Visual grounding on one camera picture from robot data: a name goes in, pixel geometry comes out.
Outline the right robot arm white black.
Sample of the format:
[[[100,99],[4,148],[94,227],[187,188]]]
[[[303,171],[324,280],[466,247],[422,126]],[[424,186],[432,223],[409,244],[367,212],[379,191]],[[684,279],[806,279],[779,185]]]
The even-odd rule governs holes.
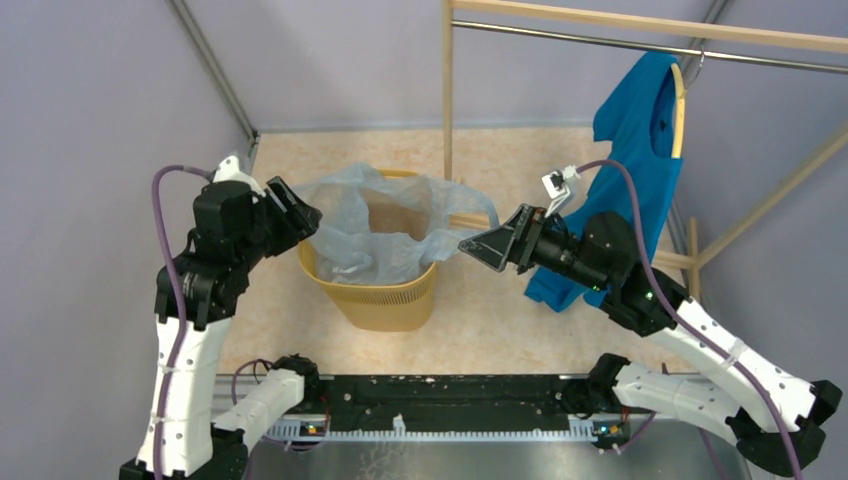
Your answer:
[[[619,326],[685,358],[703,383],[606,353],[580,393],[585,413],[618,406],[663,414],[725,440],[749,462],[791,477],[816,460],[841,390],[774,365],[713,319],[676,281],[645,269],[636,233],[620,214],[592,215],[580,234],[541,208],[522,205],[503,225],[463,240],[460,250],[502,271],[539,266],[601,295]]]

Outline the light blue plastic trash bag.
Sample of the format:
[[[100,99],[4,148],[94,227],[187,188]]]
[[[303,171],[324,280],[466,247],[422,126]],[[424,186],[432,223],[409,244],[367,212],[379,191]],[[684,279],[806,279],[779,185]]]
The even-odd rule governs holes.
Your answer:
[[[309,242],[316,275],[335,284],[387,286],[418,279],[457,253],[473,230],[455,215],[498,225],[491,199],[469,186],[424,175],[390,179],[356,163],[300,185],[296,193],[322,213]]]

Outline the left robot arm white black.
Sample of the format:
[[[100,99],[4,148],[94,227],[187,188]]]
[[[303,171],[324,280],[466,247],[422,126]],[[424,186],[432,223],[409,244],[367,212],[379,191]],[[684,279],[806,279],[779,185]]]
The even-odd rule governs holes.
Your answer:
[[[157,276],[156,386],[145,439],[120,468],[123,479],[239,479],[255,445],[286,412],[319,404],[314,362],[275,361],[261,383],[214,415],[223,341],[251,270],[312,236],[321,214],[278,177],[262,188],[216,180],[193,203],[185,249]]]

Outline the yellow plastic trash bin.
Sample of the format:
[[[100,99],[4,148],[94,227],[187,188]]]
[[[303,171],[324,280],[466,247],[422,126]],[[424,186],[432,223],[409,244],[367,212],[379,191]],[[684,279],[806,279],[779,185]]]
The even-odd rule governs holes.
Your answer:
[[[390,179],[414,175],[380,172]],[[367,286],[329,283],[316,275],[315,255],[309,240],[299,248],[300,266],[350,324],[369,331],[406,332],[418,329],[428,321],[433,310],[435,262],[418,279],[403,284]]]

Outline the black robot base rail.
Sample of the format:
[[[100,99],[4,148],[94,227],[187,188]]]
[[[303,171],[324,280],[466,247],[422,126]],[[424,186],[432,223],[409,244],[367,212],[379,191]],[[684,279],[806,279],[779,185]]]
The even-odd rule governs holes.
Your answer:
[[[623,408],[581,376],[336,375],[308,386],[284,416],[326,420],[333,433],[388,431],[395,417],[411,432],[519,433],[564,431]]]

